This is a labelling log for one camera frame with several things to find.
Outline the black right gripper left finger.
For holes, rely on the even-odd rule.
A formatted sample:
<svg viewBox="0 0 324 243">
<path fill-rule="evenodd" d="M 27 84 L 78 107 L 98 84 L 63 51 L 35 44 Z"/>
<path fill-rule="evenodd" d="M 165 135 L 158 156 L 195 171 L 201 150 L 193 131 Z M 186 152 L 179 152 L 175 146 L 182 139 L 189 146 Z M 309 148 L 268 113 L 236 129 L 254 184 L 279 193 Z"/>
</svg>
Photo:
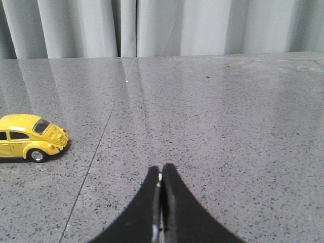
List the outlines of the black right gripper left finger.
<svg viewBox="0 0 324 243">
<path fill-rule="evenodd" d="M 150 167 L 135 197 L 113 223 L 91 242 L 158 242 L 161 174 Z"/>
</svg>

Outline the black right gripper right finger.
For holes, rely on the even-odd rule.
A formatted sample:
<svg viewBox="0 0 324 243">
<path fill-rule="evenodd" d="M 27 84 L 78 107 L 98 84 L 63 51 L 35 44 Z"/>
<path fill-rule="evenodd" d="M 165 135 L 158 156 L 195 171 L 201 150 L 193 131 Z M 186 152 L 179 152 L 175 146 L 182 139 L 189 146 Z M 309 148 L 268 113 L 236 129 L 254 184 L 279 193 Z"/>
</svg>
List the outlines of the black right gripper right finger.
<svg viewBox="0 0 324 243">
<path fill-rule="evenodd" d="M 243 242 L 201 206 L 173 164 L 162 175 L 165 242 Z"/>
</svg>

